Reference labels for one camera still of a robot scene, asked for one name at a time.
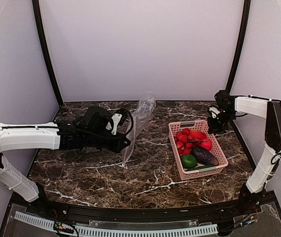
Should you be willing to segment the red orange mango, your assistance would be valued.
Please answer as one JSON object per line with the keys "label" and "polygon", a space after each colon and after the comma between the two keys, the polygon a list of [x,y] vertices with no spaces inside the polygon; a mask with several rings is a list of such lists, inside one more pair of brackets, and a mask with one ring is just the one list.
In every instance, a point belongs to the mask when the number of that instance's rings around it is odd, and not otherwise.
{"label": "red orange mango", "polygon": [[191,130],[190,131],[190,140],[193,140],[193,141],[201,141],[203,139],[207,139],[207,135],[201,131],[196,131],[196,130]]}

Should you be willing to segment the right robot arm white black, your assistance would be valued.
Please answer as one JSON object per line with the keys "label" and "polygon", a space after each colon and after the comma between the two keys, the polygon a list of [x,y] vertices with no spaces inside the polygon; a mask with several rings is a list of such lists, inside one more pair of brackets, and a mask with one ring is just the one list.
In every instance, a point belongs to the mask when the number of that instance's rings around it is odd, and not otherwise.
{"label": "right robot arm white black", "polygon": [[281,100],[256,96],[232,96],[226,90],[215,96],[216,107],[209,108],[208,132],[220,133],[237,114],[246,114],[265,120],[265,147],[263,154],[250,178],[240,189],[234,210],[245,214],[258,205],[263,197],[266,184],[275,175],[281,161]]}

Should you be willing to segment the pink perforated plastic basket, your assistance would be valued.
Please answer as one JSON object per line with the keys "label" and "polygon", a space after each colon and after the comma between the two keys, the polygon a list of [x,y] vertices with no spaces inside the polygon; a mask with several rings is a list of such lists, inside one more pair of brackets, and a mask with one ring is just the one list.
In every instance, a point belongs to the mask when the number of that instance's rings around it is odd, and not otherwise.
{"label": "pink perforated plastic basket", "polygon": [[171,122],[169,138],[182,181],[215,175],[228,166],[205,120]]}

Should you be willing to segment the purple eggplant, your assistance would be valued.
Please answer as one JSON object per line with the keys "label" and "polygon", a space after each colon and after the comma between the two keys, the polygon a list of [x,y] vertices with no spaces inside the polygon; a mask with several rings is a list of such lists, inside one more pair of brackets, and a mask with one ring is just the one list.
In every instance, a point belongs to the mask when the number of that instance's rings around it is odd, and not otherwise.
{"label": "purple eggplant", "polygon": [[218,160],[216,157],[208,150],[196,146],[191,150],[191,155],[193,155],[197,162],[203,165],[218,165]]}

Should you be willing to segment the left black frame post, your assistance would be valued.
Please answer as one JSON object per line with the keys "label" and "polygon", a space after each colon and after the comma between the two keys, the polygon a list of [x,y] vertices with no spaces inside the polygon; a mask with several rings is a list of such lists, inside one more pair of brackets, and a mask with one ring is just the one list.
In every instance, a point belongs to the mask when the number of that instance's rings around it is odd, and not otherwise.
{"label": "left black frame post", "polygon": [[58,103],[58,106],[61,107],[64,104],[64,102],[63,102],[62,95],[61,95],[61,92],[60,92],[60,89],[59,89],[59,86],[57,83],[57,79],[56,79],[54,69],[53,69],[53,64],[52,64],[50,53],[48,50],[48,45],[47,45],[47,41],[46,41],[44,25],[43,25],[41,10],[40,10],[40,1],[32,0],[32,5],[33,5],[33,12],[34,12],[37,34],[38,34],[39,43],[40,43],[42,55],[44,58],[46,70],[47,70],[47,73],[48,73],[48,76],[50,79],[50,83],[51,83],[51,86],[52,86],[52,89],[54,92],[54,96]]}

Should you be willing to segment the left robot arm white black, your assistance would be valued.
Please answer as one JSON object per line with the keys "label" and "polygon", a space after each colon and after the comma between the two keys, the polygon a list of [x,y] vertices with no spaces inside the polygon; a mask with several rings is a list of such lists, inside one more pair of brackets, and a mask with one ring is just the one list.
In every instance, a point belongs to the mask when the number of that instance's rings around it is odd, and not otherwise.
{"label": "left robot arm white black", "polygon": [[0,182],[32,203],[41,215],[49,215],[52,203],[47,201],[43,187],[24,176],[3,153],[13,150],[73,150],[86,147],[120,153],[131,143],[127,138],[130,130],[125,133],[117,131],[120,124],[113,119],[106,119],[93,126],[81,121],[23,125],[0,123]]}

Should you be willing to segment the red lychee bunch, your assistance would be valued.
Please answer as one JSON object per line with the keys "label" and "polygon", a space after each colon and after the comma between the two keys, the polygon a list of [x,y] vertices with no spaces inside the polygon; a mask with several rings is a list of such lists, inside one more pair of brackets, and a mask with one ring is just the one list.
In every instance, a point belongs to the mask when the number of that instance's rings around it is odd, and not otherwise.
{"label": "red lychee bunch", "polygon": [[179,156],[189,154],[193,147],[199,145],[201,141],[190,140],[190,131],[192,129],[185,128],[182,131],[178,131],[174,136],[176,142],[176,148]]}

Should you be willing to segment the green lime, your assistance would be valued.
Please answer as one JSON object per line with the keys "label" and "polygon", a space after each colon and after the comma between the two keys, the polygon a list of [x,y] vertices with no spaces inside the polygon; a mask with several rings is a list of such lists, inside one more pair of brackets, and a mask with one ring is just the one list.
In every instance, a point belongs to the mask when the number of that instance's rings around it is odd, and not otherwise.
{"label": "green lime", "polygon": [[182,167],[185,169],[195,168],[197,166],[197,160],[193,155],[186,154],[180,157]]}

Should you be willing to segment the clear zip top bag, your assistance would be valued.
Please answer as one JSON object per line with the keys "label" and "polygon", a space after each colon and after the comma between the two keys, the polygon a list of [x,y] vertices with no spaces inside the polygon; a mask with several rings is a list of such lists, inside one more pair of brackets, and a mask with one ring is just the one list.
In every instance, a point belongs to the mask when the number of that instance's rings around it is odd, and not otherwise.
{"label": "clear zip top bag", "polygon": [[130,140],[131,144],[126,147],[122,152],[122,167],[125,167],[127,161],[133,154],[135,148],[136,138],[140,135],[145,128],[150,117],[152,116],[156,107],[156,99],[153,93],[146,93],[144,97],[139,101],[138,106],[134,112],[132,112],[133,125],[129,122],[128,129],[131,131],[126,136]]}

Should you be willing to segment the right black frame post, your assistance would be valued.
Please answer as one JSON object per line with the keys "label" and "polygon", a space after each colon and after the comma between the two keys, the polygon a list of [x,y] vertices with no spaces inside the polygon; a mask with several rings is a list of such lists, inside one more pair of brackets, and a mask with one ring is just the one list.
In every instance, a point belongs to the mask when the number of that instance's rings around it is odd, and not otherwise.
{"label": "right black frame post", "polygon": [[250,13],[250,6],[251,6],[251,0],[244,0],[240,29],[239,29],[239,34],[238,34],[238,38],[237,38],[235,53],[234,53],[230,73],[229,73],[226,87],[225,87],[225,90],[228,91],[229,93],[231,92],[232,87],[233,87],[233,83],[234,83],[234,80],[236,77],[237,69],[239,66],[239,62],[240,62],[240,58],[241,58],[241,54],[242,54],[242,50],[243,50],[243,45],[244,45],[244,41],[245,41],[245,37],[246,37],[248,18],[249,18],[249,13]]}

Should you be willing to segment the black frame post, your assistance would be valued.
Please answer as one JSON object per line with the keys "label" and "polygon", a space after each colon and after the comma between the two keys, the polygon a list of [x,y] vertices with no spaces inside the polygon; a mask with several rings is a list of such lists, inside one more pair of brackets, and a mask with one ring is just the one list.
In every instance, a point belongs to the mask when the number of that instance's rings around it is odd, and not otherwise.
{"label": "black frame post", "polygon": [[61,95],[61,92],[60,92],[60,89],[59,89],[59,86],[57,83],[57,79],[56,79],[54,69],[53,69],[53,64],[52,64],[50,53],[48,50],[48,45],[47,45],[47,41],[46,41],[44,25],[43,25],[41,10],[40,10],[40,1],[32,0],[32,5],[33,5],[33,12],[34,12],[37,34],[38,34],[39,43],[40,43],[42,55],[44,58],[46,70],[47,70],[47,73],[48,73],[48,76],[50,79],[50,83],[51,83],[51,86],[52,86],[52,89],[54,92],[54,96],[58,103],[58,106],[61,107],[64,104],[64,102],[63,102],[62,95]]}
{"label": "black frame post", "polygon": [[225,87],[225,90],[228,91],[229,93],[231,92],[232,87],[233,87],[233,83],[234,83],[234,80],[236,77],[237,69],[239,66],[239,62],[240,62],[240,58],[241,58],[241,54],[242,54],[242,50],[243,50],[243,45],[244,45],[244,41],[245,41],[245,37],[246,37],[248,18],[249,18],[249,13],[250,13],[250,6],[251,6],[251,0],[244,0],[240,29],[239,29],[239,34],[238,34],[238,38],[237,38],[235,53],[234,53],[230,73],[229,73],[226,87]]}

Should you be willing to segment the green cucumber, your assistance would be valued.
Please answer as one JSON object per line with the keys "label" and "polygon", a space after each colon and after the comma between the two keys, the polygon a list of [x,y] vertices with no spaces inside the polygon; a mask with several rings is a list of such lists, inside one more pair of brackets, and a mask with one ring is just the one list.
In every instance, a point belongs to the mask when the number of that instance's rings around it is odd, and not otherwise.
{"label": "green cucumber", "polygon": [[195,171],[195,170],[200,170],[200,169],[205,169],[205,168],[212,168],[212,167],[216,167],[216,165],[196,166],[196,167],[194,167],[194,168],[189,168],[189,169],[187,169],[186,172]]}

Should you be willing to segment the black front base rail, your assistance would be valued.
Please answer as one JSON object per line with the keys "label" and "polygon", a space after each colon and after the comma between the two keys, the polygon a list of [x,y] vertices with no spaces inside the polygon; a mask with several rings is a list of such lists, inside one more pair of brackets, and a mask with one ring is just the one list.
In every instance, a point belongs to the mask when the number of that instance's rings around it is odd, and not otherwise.
{"label": "black front base rail", "polygon": [[[88,207],[49,201],[28,203],[13,195],[9,204],[9,222],[24,224],[30,236],[68,237],[75,226],[107,230],[170,230],[217,225],[218,233],[206,237],[281,237],[281,210],[273,192],[265,193],[250,211],[239,214],[235,201],[201,206],[166,209],[115,209]],[[46,231],[15,220],[15,212],[52,220],[57,232]]]}

